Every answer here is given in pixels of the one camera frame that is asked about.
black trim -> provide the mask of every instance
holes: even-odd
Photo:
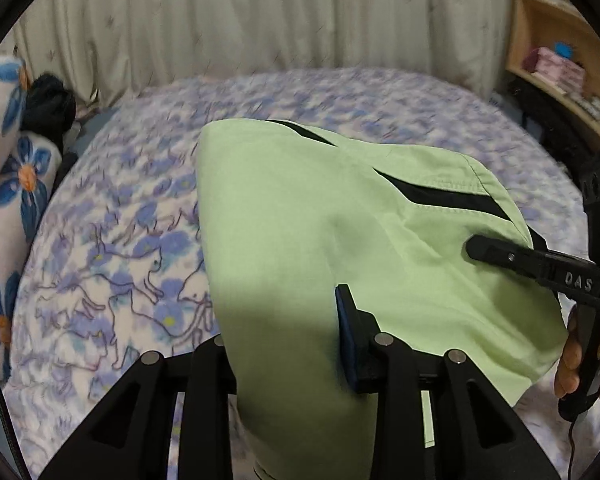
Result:
[[[307,139],[317,140],[330,146],[335,146],[332,142],[323,139],[321,136],[299,126],[298,124],[287,123],[286,121],[273,121],[271,123],[282,124],[295,131],[297,134]],[[433,205],[438,207],[448,207],[453,209],[467,209],[471,211],[481,211],[483,213],[497,216],[503,220],[511,222],[498,203],[490,195],[475,195],[471,193],[461,193],[459,191],[446,191],[434,189],[432,187],[416,186],[409,182],[398,180],[395,177],[376,170],[378,175],[387,179],[394,187],[400,191],[410,202],[420,205]]]
[[[16,437],[16,432],[13,429],[13,424],[11,423],[11,417],[9,416],[9,410],[7,409],[7,403],[2,396],[2,390],[0,389],[0,421],[2,422],[2,429],[4,431],[4,435],[7,439],[7,443],[9,444],[9,449],[11,451],[11,455],[13,456],[13,460],[18,468],[18,472],[20,473],[20,478],[22,480],[31,480],[31,476],[29,475],[29,469],[27,468],[27,463],[24,460],[22,455],[22,451],[20,450],[20,446],[18,445],[18,439]],[[6,459],[0,453],[2,461],[6,463]],[[8,473],[5,470],[2,470],[4,475],[0,476],[0,478],[8,478]]]
[[[531,233],[531,240],[534,243],[534,250],[535,251],[547,251],[548,249],[546,246],[546,240],[544,238],[542,238],[536,231],[534,231],[528,225],[526,227],[529,229],[529,232]]]

green fabric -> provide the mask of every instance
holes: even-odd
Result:
[[[510,404],[556,361],[560,307],[533,281],[471,261],[473,234],[531,247],[479,162],[439,148],[371,144],[310,128],[224,120],[202,131],[200,223],[214,311],[261,474],[366,480],[376,399],[346,385],[334,288],[412,348],[460,348]],[[379,176],[491,195],[510,221],[419,205]],[[427,441],[431,441],[430,423]]]

wooden shelf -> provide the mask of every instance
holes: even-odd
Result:
[[[525,5],[533,7],[537,12],[542,12],[550,18],[563,20],[570,27],[577,27],[584,32],[595,34],[587,20],[576,10],[568,9],[546,0],[522,0]]]
[[[534,77],[529,72],[524,70],[523,68],[518,68],[515,66],[510,66],[507,68],[509,72],[517,75],[518,77],[528,81],[536,88],[541,89],[545,94],[549,94],[556,101],[558,101],[562,106],[567,108],[570,112],[576,114],[589,128],[594,130],[598,136],[600,137],[600,121],[596,121],[593,117],[586,113],[582,108],[580,108],[574,101],[569,99],[567,96],[560,94],[553,86],[545,83],[541,79]]]
[[[515,0],[513,27],[507,59],[507,70],[549,94],[567,110],[579,117],[590,130],[585,139],[593,150],[600,148],[600,122],[551,84],[522,68],[535,48],[554,49],[557,42],[573,47],[573,60],[586,71],[582,94],[589,99],[600,97],[600,38],[577,11],[547,0]]]

bed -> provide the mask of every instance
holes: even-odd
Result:
[[[53,196],[20,283],[5,396],[35,475],[142,352],[190,351],[218,332],[200,247],[196,140],[205,123],[232,117],[463,152],[496,174],[550,248],[586,256],[580,195],[555,161],[496,108],[430,76],[298,70],[147,89],[121,105]],[[565,476],[568,427],[551,375],[516,409]],[[234,476],[254,479],[230,413]],[[600,448],[600,405],[575,437],[577,474]],[[177,439],[176,430],[172,475]]]

curtain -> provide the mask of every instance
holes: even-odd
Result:
[[[487,97],[511,1],[36,0],[5,45],[88,104],[195,75],[333,66],[431,73]]]

